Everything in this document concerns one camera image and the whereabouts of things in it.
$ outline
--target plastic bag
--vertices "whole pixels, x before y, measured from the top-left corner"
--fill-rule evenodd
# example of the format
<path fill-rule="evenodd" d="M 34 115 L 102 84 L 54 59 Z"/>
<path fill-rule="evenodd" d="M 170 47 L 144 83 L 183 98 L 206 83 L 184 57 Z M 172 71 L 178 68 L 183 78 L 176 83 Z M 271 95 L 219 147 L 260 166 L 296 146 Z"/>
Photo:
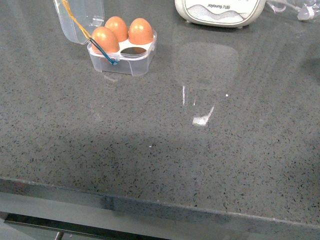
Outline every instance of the plastic bag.
<path fill-rule="evenodd" d="M 320 0 L 267 0 L 266 4 L 274 13 L 289 8 L 297 13 L 300 21 L 320 22 Z"/>

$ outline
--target countertop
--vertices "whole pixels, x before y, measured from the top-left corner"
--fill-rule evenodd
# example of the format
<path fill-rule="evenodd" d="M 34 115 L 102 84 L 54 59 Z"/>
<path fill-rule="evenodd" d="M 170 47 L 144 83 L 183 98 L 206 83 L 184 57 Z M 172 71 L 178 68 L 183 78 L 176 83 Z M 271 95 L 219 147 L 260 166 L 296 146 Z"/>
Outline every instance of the countertop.
<path fill-rule="evenodd" d="M 320 25 L 267 8 L 242 29 L 188 24 L 172 0 L 104 8 L 157 31 L 147 74 L 95 71 L 52 1 L 0 3 L 1 191 L 27 183 L 319 236 Z"/>

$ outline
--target plastic egg container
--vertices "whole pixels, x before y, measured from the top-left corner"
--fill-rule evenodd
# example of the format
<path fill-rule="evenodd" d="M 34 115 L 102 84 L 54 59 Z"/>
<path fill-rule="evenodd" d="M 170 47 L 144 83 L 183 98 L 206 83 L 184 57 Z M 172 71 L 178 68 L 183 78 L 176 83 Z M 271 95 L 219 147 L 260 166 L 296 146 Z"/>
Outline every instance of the plastic egg container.
<path fill-rule="evenodd" d="M 104 5 L 102 0 L 68 0 L 70 9 L 77 21 L 90 33 L 103 25 L 105 20 Z M 145 45 L 135 45 L 125 40 L 119 42 L 120 50 L 115 53 L 107 53 L 108 56 L 118 61 L 112 65 L 102 54 L 92 50 L 92 44 L 86 39 L 77 24 L 66 11 L 62 0 L 54 0 L 56 12 L 59 16 L 62 31 L 66 38 L 77 44 L 88 44 L 87 49 L 93 67 L 98 72 L 107 71 L 139 76 L 146 74 L 153 56 L 156 53 L 157 33 L 153 31 L 153 41 Z M 140 54 L 125 53 L 126 49 L 143 48 L 145 52 Z"/>

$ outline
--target clear plastic lid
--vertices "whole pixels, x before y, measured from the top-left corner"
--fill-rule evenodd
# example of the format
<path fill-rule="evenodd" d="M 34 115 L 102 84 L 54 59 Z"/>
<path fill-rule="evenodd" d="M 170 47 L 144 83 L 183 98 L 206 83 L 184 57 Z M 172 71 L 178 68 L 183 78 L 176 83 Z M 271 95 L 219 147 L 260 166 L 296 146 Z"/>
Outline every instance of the clear plastic lid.
<path fill-rule="evenodd" d="M 53 1 L 66 38 L 77 44 L 87 43 L 88 40 L 69 16 L 62 0 Z M 104 23 L 105 10 L 102 0 L 68 0 L 68 3 L 74 17 L 90 34 Z"/>

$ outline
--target brown egg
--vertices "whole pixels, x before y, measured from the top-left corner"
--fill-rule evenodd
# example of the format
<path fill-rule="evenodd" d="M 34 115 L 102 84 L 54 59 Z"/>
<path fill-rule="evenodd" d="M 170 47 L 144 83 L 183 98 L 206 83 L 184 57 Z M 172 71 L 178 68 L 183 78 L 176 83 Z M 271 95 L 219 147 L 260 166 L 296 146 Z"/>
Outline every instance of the brown egg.
<path fill-rule="evenodd" d="M 99 26 L 93 31 L 91 37 L 106 53 L 116 53 L 120 50 L 117 37 L 109 28 Z M 97 54 L 101 53 L 94 45 L 92 45 L 92 50 Z"/>
<path fill-rule="evenodd" d="M 134 20 L 129 28 L 129 42 L 136 45 L 149 44 L 154 40 L 150 23 L 143 18 Z"/>
<path fill-rule="evenodd" d="M 104 26 L 114 33 L 118 39 L 118 42 L 123 42 L 128 39 L 128 28 L 125 21 L 121 17 L 110 17 Z"/>

